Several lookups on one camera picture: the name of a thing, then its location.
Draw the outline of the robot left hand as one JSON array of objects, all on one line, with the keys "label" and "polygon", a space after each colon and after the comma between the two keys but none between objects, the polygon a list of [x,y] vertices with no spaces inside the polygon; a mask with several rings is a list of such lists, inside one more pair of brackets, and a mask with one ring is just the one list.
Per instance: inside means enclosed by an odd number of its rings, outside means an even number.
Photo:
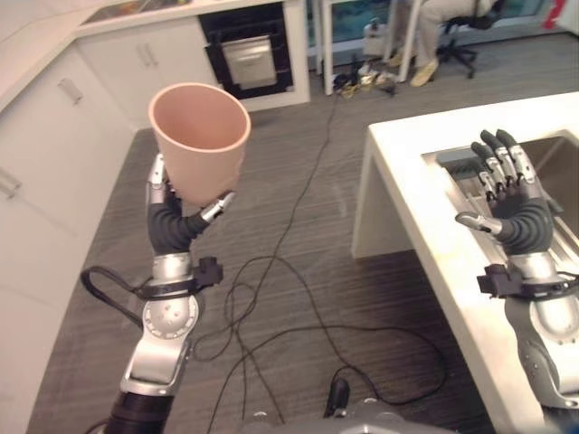
[{"label": "robot left hand", "polygon": [[234,197],[234,191],[226,191],[197,213],[184,216],[182,201],[168,177],[164,157],[158,153],[145,189],[147,234],[154,254],[188,252],[192,241],[225,212]]}]

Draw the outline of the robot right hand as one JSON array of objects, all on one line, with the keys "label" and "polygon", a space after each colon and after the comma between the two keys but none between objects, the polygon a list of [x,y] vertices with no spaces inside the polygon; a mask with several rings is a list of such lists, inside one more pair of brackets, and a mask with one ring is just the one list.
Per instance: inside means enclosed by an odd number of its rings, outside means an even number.
[{"label": "robot right hand", "polygon": [[548,251],[554,216],[563,209],[546,193],[525,149],[503,129],[483,130],[470,149],[489,214],[459,212],[455,221],[492,236],[508,256]]}]

